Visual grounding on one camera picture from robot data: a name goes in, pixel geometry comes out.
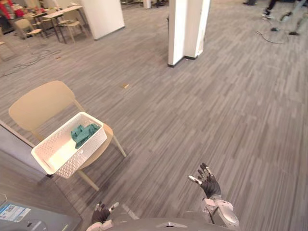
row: person's leg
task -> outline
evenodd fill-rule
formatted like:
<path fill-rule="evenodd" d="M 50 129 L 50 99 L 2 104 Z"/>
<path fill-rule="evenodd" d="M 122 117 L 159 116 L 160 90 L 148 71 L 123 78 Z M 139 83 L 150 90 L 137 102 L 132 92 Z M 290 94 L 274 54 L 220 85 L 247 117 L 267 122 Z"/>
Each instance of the person's leg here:
<path fill-rule="evenodd" d="M 289 35 L 299 35 L 300 29 L 307 22 L 307 20 L 308 20 L 308 13 L 305 13 L 303 17 L 298 20 L 295 31 L 291 31 Z"/>
<path fill-rule="evenodd" d="M 273 19 L 273 17 L 270 15 L 270 11 L 274 8 L 277 0 L 270 0 L 269 6 L 263 11 L 262 16 L 266 17 L 268 19 Z"/>

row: chair seat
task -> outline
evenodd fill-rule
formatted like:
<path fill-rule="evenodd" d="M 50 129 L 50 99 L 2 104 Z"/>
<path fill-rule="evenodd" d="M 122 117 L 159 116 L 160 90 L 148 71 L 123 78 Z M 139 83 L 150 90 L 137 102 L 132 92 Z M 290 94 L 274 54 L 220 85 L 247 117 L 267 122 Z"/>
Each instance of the chair seat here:
<path fill-rule="evenodd" d="M 60 21 L 58 24 L 61 25 L 61 24 L 66 24 L 68 22 L 68 20 L 62 20 Z"/>
<path fill-rule="evenodd" d="M 42 31 L 42 29 L 35 29 L 30 31 L 29 33 L 27 33 L 27 35 L 36 35 L 38 33 L 40 33 Z"/>
<path fill-rule="evenodd" d="M 79 24 L 80 24 L 80 22 L 77 21 L 77 22 L 73 22 L 73 23 L 66 23 L 65 26 L 77 26 Z"/>

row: sticker label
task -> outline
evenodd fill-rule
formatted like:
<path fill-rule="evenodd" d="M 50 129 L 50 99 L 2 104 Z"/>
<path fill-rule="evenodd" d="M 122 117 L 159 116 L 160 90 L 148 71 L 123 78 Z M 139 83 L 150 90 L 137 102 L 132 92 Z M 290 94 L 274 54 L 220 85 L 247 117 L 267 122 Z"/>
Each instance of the sticker label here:
<path fill-rule="evenodd" d="M 28 214 L 28 212 L 30 212 L 30 210 L 30 208 L 8 204 L 0 208 L 0 220 L 19 222 Z"/>

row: beige chair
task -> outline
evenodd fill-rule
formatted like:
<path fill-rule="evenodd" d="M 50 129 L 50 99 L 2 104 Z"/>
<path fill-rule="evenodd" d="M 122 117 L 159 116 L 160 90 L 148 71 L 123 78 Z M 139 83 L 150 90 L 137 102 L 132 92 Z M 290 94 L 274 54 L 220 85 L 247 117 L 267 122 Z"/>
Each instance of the beige chair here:
<path fill-rule="evenodd" d="M 63 14 L 63 19 L 64 20 L 62 20 L 59 24 L 67 28 L 68 33 L 70 34 L 74 43 L 75 43 L 75 39 L 73 35 L 73 28 L 75 28 L 76 26 L 79 26 L 81 32 L 85 33 L 86 36 L 89 37 L 83 25 L 80 23 L 80 21 L 78 21 L 77 11 L 65 12 Z"/>
<path fill-rule="evenodd" d="M 24 19 L 28 20 L 31 26 L 33 26 L 34 28 L 38 28 L 40 25 L 40 22 L 36 22 L 34 18 L 32 17 L 32 15 L 34 15 L 34 13 L 25 13 Z"/>
<path fill-rule="evenodd" d="M 3 37 L 3 33 L 2 33 L 2 28 L 0 27 L 0 46 L 1 45 L 6 45 L 14 54 L 16 54 L 16 52 L 14 51 L 14 49 L 11 47 L 11 45 L 8 42 L 4 42 L 1 41 Z"/>
<path fill-rule="evenodd" d="M 43 84 L 17 100 L 10 108 L 10 117 L 21 128 L 31 131 L 40 141 L 44 138 L 37 132 L 37 129 L 47 120 L 64 110 L 68 105 L 74 103 L 80 111 L 85 111 L 75 99 L 74 93 L 60 81 L 52 81 Z M 99 187 L 81 169 L 92 164 L 106 150 L 113 138 L 120 152 L 124 157 L 126 154 L 113 134 L 112 129 L 104 124 L 107 140 L 95 151 L 95 153 L 79 168 L 77 174 L 81 176 L 95 190 Z"/>
<path fill-rule="evenodd" d="M 42 33 L 42 29 L 34 29 L 30 22 L 25 18 L 16 21 L 15 24 L 22 33 L 24 39 L 26 39 L 28 35 L 34 37 L 39 33 L 45 38 L 44 34 Z"/>

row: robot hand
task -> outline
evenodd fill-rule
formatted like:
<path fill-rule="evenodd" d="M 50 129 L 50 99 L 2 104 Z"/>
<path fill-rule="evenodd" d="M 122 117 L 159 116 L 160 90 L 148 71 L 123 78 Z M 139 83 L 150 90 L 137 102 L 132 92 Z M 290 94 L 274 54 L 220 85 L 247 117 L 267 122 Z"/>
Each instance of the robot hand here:
<path fill-rule="evenodd" d="M 108 209 L 104 209 L 104 207 L 105 205 L 102 204 L 101 201 L 96 205 L 92 215 L 92 224 L 96 222 L 100 222 L 103 224 L 108 219 L 110 211 Z"/>
<path fill-rule="evenodd" d="M 221 196 L 221 189 L 219 183 L 217 182 L 215 176 L 211 173 L 209 167 L 202 163 L 200 165 L 201 170 L 198 170 L 200 176 L 198 177 L 199 180 L 202 181 L 201 188 L 205 192 L 208 198 L 211 198 L 213 195 Z"/>

